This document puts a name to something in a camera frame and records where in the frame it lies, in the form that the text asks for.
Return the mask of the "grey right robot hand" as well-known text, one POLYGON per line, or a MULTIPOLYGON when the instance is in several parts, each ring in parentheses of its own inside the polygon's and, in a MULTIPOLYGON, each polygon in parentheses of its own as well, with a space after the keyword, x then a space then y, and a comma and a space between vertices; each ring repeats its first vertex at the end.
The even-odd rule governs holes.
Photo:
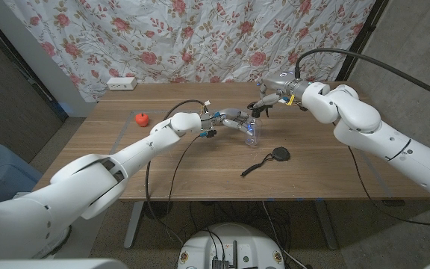
POLYGON ((294 72, 280 72, 262 78, 258 86, 261 99, 252 106, 253 109, 274 105, 283 97, 294 96, 300 100, 309 83, 296 78, 294 72))

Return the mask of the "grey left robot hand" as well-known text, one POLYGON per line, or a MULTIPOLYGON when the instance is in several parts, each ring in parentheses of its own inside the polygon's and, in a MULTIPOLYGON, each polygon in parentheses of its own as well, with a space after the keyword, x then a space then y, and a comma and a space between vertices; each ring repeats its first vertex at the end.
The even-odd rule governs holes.
POLYGON ((225 108, 213 114, 200 116, 202 129, 212 129, 214 126, 225 126, 236 129, 252 137, 254 128, 251 127, 253 118, 244 111, 237 108, 225 108))

